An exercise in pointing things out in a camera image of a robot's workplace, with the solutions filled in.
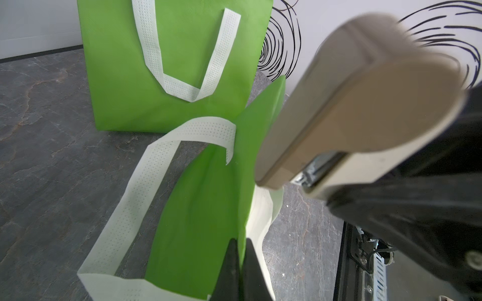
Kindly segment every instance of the gray marble floor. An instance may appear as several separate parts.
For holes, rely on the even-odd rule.
[[[252,97],[269,80],[256,75]],[[76,271],[160,134],[97,131],[83,51],[0,64],[0,300],[89,300]],[[117,275],[143,277],[181,143]],[[264,242],[277,300],[333,298],[342,221],[293,185]]]

